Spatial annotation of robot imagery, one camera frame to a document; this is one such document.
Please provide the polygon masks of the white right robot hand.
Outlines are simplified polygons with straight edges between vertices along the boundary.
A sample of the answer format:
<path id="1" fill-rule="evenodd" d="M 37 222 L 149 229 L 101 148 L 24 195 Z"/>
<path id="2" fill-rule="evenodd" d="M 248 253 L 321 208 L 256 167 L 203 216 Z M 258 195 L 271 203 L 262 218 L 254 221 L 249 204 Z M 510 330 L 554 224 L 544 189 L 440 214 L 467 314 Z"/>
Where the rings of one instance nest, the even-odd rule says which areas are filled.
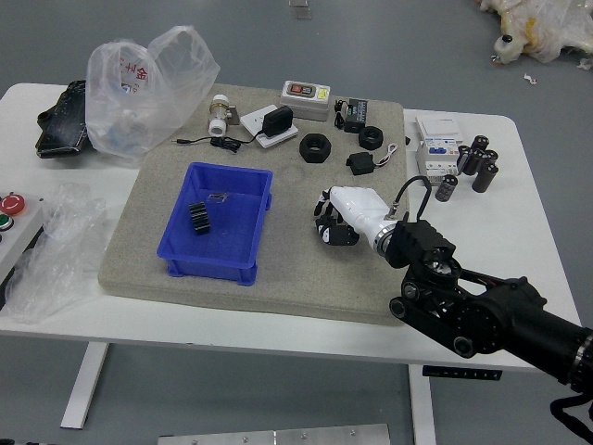
<path id="1" fill-rule="evenodd" d="M 333 186 L 323 190 L 314 209 L 316 228 L 325 244 L 354 246 L 364 235 L 384 256 L 396 226 L 389 208 L 371 188 Z"/>

